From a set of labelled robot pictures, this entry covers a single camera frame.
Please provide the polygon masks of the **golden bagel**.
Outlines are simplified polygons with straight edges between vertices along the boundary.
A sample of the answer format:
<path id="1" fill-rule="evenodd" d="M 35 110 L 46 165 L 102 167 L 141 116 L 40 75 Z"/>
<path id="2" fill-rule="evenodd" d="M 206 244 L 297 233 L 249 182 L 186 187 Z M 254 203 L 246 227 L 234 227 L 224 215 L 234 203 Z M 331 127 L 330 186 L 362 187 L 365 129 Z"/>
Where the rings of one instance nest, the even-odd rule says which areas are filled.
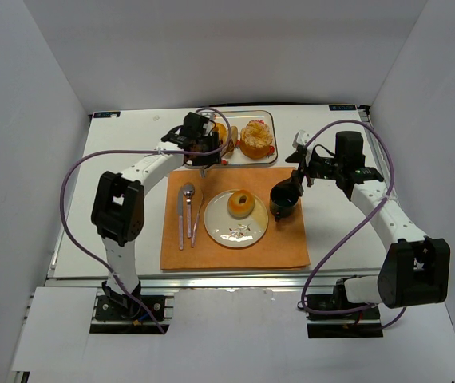
<path id="1" fill-rule="evenodd" d="M 228 199 L 229 214 L 237 219 L 249 216 L 255 207 L 255 197 L 247 190 L 235 191 Z"/>

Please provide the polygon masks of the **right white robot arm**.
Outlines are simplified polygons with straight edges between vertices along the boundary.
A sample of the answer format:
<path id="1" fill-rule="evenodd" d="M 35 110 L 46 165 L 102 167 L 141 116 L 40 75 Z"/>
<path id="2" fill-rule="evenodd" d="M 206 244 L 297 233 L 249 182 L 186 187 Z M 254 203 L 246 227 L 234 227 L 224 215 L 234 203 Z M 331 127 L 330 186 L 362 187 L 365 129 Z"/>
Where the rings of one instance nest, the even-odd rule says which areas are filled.
<path id="1" fill-rule="evenodd" d="M 362 134 L 337 132 L 335 150 L 327 157 L 321 157 L 309 141 L 305 131 L 295 135 L 295 152 L 286 161 L 298 167 L 271 190 L 272 214 L 276 219 L 284 216 L 290 203 L 302 196 L 303 182 L 333 180 L 364 214 L 386 250 L 378 275 L 338 281 L 331 301 L 323 309 L 315 308 L 315 313 L 353 313 L 377 304 L 401 308 L 444 302 L 450 247 L 444 239 L 429 237 L 391 199 L 390 185 L 376 168 L 366 166 Z"/>

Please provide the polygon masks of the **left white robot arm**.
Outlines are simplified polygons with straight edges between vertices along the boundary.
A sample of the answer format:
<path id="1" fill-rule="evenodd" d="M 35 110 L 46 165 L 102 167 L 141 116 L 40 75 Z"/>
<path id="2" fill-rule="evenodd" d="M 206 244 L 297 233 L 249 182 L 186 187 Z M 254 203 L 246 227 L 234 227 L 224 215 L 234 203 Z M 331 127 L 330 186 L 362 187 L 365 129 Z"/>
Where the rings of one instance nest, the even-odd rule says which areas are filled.
<path id="1" fill-rule="evenodd" d="M 167 132 L 149 154 L 122 172 L 104 172 L 97 186 L 91 220 L 105 246 L 109 276 L 102 289 L 127 307 L 140 297 L 135 266 L 135 239 L 144 226 L 145 196 L 164 177 L 187 162 L 220 162 L 219 134 L 212 132 L 213 113 L 189 112 L 183 124 Z"/>

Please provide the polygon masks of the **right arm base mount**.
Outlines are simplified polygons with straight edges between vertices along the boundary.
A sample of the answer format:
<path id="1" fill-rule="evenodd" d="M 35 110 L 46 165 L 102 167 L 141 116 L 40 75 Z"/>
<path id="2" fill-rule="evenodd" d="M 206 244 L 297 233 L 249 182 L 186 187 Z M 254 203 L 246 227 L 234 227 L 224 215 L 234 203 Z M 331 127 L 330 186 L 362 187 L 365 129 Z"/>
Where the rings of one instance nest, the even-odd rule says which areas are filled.
<path id="1" fill-rule="evenodd" d="M 344 314 L 332 311 L 360 309 L 364 303 L 350 303 L 346 297 L 345 279 L 339 279 L 329 294 L 307 294 L 307 308 L 326 314 L 307 313 L 309 339 L 382 338 L 381 316 L 377 307 Z"/>

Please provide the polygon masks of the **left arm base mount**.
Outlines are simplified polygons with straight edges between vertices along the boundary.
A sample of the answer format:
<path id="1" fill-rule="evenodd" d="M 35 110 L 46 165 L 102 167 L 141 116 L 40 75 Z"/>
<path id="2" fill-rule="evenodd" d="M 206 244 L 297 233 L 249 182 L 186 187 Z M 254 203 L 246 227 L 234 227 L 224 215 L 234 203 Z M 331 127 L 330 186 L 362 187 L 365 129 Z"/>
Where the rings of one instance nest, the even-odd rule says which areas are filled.
<path id="1" fill-rule="evenodd" d="M 96 297 L 89 326 L 91 334 L 163 335 L 167 332 L 173 314 L 174 297 L 171 295 L 143 295 L 142 302 L 160 323 L 161 332 L 148 311 L 137 303 L 127 309 L 105 294 Z"/>

